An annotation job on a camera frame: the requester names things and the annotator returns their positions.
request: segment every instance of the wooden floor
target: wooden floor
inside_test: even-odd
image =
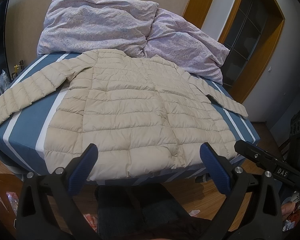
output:
[[[253,124],[257,130],[261,141],[258,146],[275,156],[280,156],[278,146],[265,124]],[[245,160],[242,167],[246,172],[261,174],[262,170],[253,162]],[[3,163],[0,162],[0,173],[11,173]],[[206,183],[195,183],[194,178],[176,180],[163,184],[176,200],[185,208],[187,212],[199,209],[197,217],[213,219],[218,209],[225,200],[225,196],[220,194],[212,180]],[[85,185],[79,195],[74,197],[74,201],[83,214],[97,214],[98,202],[94,197],[95,186]],[[240,211],[235,218],[230,230],[238,228],[243,214],[247,208],[251,193],[247,193],[241,205]],[[49,198],[52,210],[57,218],[60,227],[68,231],[66,223],[58,213],[58,207],[52,197]]]

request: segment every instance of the mattress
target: mattress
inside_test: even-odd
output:
[[[31,63],[14,82],[23,81],[25,78],[55,61],[70,59],[78,55],[78,53],[72,52],[55,52],[42,55]],[[207,79],[205,80],[214,89],[229,96],[221,85]],[[0,159],[15,174],[19,174],[22,177],[22,175],[29,171],[34,171],[40,175],[48,173],[43,157],[43,144],[50,120],[66,92],[67,89],[62,89],[61,86],[55,92],[34,102],[31,106],[18,113],[14,113],[0,126]],[[248,120],[244,120],[238,114],[223,109],[215,102],[212,102],[212,104],[222,115],[236,140],[242,139],[255,145],[259,142],[260,138],[258,134]],[[230,162],[237,163],[243,158],[243,156],[238,155],[230,160]],[[145,175],[140,178],[97,181],[97,183],[100,185],[139,185],[196,177],[205,173],[206,169],[204,165],[199,164],[186,168],[178,168],[173,173],[164,170],[156,176]]]

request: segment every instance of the jacket sleeve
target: jacket sleeve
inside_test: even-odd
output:
[[[0,124],[12,113],[55,91],[64,81],[70,82],[78,73],[95,65],[96,60],[85,52],[76,58],[47,65],[20,83],[12,84],[0,96]]]
[[[190,84],[195,85],[205,96],[211,96],[223,108],[241,115],[244,119],[248,118],[246,108],[242,104],[215,90],[213,87],[209,86],[205,80],[194,78],[178,66],[176,66],[176,69],[180,75],[182,75]]]

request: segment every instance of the wooden door frame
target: wooden door frame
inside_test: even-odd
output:
[[[256,48],[251,55],[251,58],[247,62],[245,68],[242,70],[240,76],[233,84],[232,88],[229,90],[229,94],[233,97],[234,100],[243,103],[247,98],[249,93],[252,91],[262,73],[266,69],[274,50],[278,44],[279,38],[281,36],[283,26],[284,26],[284,15],[280,9],[280,6],[276,0],[262,0],[266,4],[266,9],[268,11],[269,17],[264,27],[264,31],[261,34],[259,42]],[[190,22],[200,25],[198,28],[202,27],[204,19],[208,13],[210,5],[207,4],[206,10],[199,10],[198,5],[197,10],[193,9],[192,4],[198,3],[198,0],[189,0],[185,12],[187,18],[190,19]],[[234,18],[237,14],[241,0],[234,0],[234,4],[230,11],[229,17],[226,21],[226,24],[223,28],[223,31],[218,39],[218,42],[223,43],[230,31]]]
[[[201,29],[211,3],[212,0],[188,0],[183,12],[184,19]]]

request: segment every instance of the metal bolt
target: metal bolt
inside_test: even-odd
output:
[[[265,176],[268,177],[268,178],[270,178],[272,176],[272,173],[270,171],[266,171],[265,172]]]
[[[243,168],[241,168],[240,166],[237,166],[237,167],[234,168],[234,171],[236,173],[243,173]]]
[[[29,173],[27,174],[27,178],[28,178],[28,179],[31,179],[31,178],[33,177],[33,175],[34,175],[33,172],[29,172]]]
[[[55,173],[56,174],[62,174],[64,170],[65,170],[64,168],[59,167],[59,168],[56,168]]]

